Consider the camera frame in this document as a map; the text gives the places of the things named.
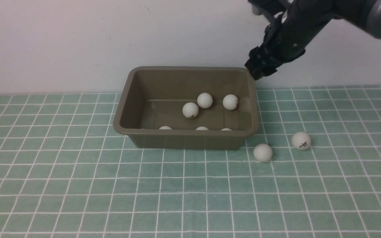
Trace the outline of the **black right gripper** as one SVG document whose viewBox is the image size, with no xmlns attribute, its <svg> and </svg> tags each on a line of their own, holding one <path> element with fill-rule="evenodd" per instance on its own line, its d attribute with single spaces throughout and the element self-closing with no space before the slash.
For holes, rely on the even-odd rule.
<svg viewBox="0 0 381 238">
<path fill-rule="evenodd" d="M 301 24 L 270 23 L 263 43 L 249 52 L 245 68 L 254 80 L 268 77 L 277 68 L 305 54 L 307 27 Z"/>
</svg>

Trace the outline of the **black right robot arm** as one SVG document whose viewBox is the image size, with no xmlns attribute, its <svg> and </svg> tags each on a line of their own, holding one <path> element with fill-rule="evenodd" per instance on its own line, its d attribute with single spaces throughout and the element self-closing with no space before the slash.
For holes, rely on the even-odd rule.
<svg viewBox="0 0 381 238">
<path fill-rule="evenodd" d="M 269 25 L 263 42 L 245 62 L 254 80 L 270 76 L 301 57 L 306 46 L 332 20 L 343 19 L 381 39 L 381 0 L 250 0 L 254 15 Z"/>
</svg>

